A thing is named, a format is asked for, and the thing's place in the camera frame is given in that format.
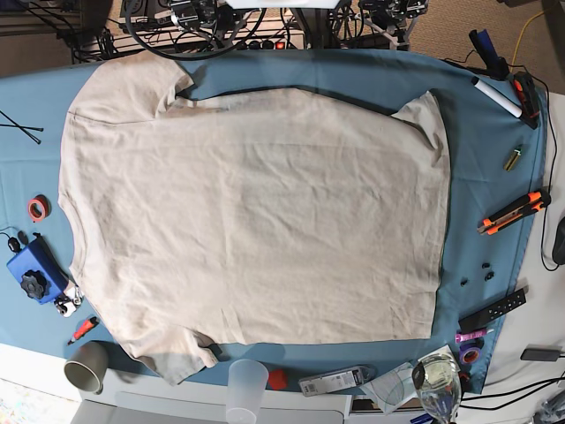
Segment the beige T-shirt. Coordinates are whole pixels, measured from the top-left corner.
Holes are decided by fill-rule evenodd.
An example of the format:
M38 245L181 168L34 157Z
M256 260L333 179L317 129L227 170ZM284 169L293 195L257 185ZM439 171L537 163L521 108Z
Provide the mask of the beige T-shirt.
M295 88L189 100L144 52L96 68L61 141L70 271L171 384L213 344L432 334L450 160L432 93L386 116Z

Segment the small red block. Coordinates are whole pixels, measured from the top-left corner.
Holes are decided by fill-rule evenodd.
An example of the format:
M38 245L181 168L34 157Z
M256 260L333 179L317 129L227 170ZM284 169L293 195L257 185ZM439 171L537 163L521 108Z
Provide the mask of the small red block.
M267 382L272 390L284 390L288 387L288 377L283 369L271 370Z

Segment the black power strip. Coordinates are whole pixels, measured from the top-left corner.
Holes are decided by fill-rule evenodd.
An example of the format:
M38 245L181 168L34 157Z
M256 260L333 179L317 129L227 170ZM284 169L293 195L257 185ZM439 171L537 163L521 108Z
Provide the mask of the black power strip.
M250 41L243 42L236 50L283 50L283 49L299 49L300 46L286 39L271 40L271 39L251 39Z

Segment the translucent plastic cup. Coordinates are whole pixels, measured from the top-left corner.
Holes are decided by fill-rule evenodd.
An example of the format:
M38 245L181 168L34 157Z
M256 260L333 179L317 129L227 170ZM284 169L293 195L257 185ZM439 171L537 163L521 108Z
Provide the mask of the translucent plastic cup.
M243 359L230 365L226 397L228 423L257 422L267 379L267 368L258 361Z

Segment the grey packaged tool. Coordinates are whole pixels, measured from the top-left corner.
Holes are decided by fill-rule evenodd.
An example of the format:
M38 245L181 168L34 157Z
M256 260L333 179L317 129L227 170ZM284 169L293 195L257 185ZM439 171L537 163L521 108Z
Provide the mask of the grey packaged tool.
M309 398L356 388L370 382L375 376L373 367L355 366L305 377L298 381L298 386L302 394Z

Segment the purple glue tube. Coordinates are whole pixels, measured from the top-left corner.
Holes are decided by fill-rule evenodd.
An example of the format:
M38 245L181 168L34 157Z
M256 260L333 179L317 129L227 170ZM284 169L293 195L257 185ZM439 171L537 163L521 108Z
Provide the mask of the purple glue tube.
M455 341L457 344L461 344L463 342L479 339L492 332L493 329L482 328L468 333L456 333Z

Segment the red black pen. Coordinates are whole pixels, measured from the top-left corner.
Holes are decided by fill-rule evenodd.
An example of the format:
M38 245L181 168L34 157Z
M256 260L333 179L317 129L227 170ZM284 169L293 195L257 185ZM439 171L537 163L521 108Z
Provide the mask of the red black pen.
M91 317L84 320L79 328L72 334L71 338L67 342L68 345L73 345L83 336L85 336L89 331L94 329L99 324L99 319L97 317Z

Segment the small white black wheel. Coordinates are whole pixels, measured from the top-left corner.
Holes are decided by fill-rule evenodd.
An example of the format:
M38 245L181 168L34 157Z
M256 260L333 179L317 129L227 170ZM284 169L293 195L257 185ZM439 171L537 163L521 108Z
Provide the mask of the small white black wheel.
M82 303L83 294L76 285L69 286L53 301L57 312L63 317L70 317L80 308Z

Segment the white marker pen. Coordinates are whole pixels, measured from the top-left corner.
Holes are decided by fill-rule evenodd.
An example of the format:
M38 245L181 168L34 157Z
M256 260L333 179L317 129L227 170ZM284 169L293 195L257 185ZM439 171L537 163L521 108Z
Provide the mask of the white marker pen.
M522 109L509 100L509 98L503 95L501 92L496 90L494 87L486 84L478 77L471 78L471 84L482 94L489 97L493 102L496 102L500 105L504 110L506 110L509 114L516 118L520 118L522 116Z

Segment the red tape roll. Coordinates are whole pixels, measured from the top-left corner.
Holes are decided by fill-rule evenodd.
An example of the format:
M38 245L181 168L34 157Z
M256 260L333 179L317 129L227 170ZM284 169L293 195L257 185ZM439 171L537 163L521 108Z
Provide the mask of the red tape roll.
M43 195L38 194L27 203L27 213L34 223L38 223L49 216L49 200Z

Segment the blue box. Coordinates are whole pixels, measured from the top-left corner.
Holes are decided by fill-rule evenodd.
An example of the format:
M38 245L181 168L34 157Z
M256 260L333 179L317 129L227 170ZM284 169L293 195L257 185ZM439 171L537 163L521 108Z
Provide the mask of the blue box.
M6 267L19 283L19 287L22 276L28 270L40 271L47 280L47 290L42 299L34 300L44 305L52 303L65 291L68 278L61 271L43 237L39 233L36 233L35 236L34 240L7 262Z

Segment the grey mug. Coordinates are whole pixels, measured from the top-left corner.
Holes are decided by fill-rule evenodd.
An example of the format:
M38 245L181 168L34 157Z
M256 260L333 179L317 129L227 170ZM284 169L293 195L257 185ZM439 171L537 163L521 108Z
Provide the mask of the grey mug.
M109 356L98 342L90 341L64 364L64 375L76 389L99 395L103 391L103 380L109 367Z

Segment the orange black utility knife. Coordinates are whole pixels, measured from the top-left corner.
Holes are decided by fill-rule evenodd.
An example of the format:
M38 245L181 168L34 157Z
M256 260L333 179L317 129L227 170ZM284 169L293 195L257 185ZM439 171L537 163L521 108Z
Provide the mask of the orange black utility knife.
M506 207L484 218L477 228L479 234L493 235L527 216L534 215L551 203L545 189L529 192L509 203Z

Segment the black knob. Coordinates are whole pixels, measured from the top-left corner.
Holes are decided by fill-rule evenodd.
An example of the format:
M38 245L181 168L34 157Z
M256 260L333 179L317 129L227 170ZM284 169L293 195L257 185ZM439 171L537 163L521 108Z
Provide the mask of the black knob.
M40 271L28 270L21 279L20 288L30 299L42 299L47 290L47 280Z

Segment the orange black clamp tool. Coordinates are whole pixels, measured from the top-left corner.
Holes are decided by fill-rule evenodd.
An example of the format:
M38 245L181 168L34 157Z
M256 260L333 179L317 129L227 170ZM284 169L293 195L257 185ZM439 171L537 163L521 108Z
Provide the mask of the orange black clamp tool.
M531 129L539 126L539 99L533 77L528 72L517 72L512 81L513 89L520 102L520 120Z

